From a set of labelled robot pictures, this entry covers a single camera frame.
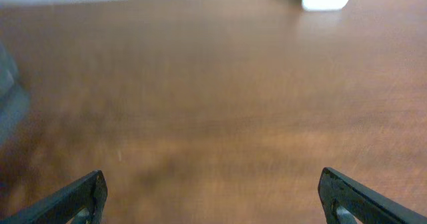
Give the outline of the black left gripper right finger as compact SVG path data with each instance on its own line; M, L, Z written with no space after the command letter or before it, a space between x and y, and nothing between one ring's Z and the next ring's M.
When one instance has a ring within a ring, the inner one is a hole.
M331 167L322 170L318 194L328 224L426 222L425 216L386 198Z

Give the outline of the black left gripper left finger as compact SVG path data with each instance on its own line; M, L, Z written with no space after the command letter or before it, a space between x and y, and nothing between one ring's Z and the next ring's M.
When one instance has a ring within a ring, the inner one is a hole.
M107 185L103 172L96 170L1 222L3 224L99 224L106 199Z

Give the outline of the grey plastic mesh basket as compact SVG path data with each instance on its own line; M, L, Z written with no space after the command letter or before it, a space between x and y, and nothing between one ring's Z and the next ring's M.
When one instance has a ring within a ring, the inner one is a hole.
M1 43L1 145L12 135L29 110L29 94L19 81L17 64Z

